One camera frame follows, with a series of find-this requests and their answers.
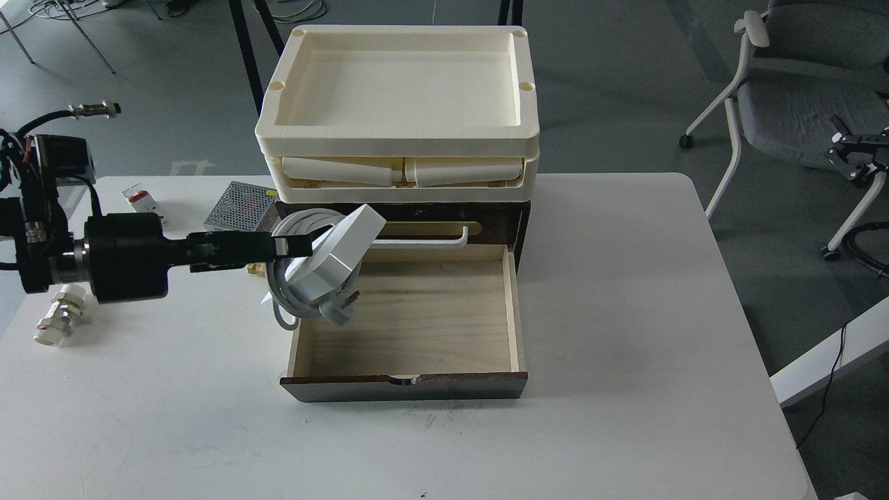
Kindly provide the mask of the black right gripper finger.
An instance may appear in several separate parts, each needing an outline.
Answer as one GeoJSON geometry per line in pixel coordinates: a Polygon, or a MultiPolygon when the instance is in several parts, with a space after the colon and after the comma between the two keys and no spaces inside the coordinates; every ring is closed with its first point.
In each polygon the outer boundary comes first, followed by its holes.
{"type": "Polygon", "coordinates": [[[887,133],[835,133],[832,139],[826,158],[855,187],[865,187],[876,173],[887,173],[887,133]]]}

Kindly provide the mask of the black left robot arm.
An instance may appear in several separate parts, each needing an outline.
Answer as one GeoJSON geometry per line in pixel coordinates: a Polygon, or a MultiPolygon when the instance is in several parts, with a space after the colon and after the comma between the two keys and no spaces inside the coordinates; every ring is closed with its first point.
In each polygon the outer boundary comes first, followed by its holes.
{"type": "Polygon", "coordinates": [[[168,292],[169,269],[177,266],[211,272],[311,256],[308,236],[213,231],[169,240],[156,213],[103,213],[86,140],[34,129],[58,118],[114,117],[120,110],[114,101],[70,106],[2,132],[2,186],[17,180],[20,191],[2,199],[2,237],[15,247],[15,262],[2,269],[18,272],[25,292],[86,282],[99,303],[159,299],[168,292]],[[58,187],[73,183],[91,193],[92,214],[80,240],[58,203],[58,187]]]}

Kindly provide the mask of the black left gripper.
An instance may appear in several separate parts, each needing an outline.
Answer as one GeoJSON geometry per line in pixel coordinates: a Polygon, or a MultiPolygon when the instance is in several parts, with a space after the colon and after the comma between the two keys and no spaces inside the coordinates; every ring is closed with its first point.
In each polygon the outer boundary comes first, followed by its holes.
{"type": "Polygon", "coordinates": [[[186,265],[188,252],[193,273],[313,254],[310,237],[271,237],[269,232],[192,232],[186,240],[168,240],[152,212],[88,217],[85,244],[89,282],[99,303],[166,297],[168,270],[186,265]]]}

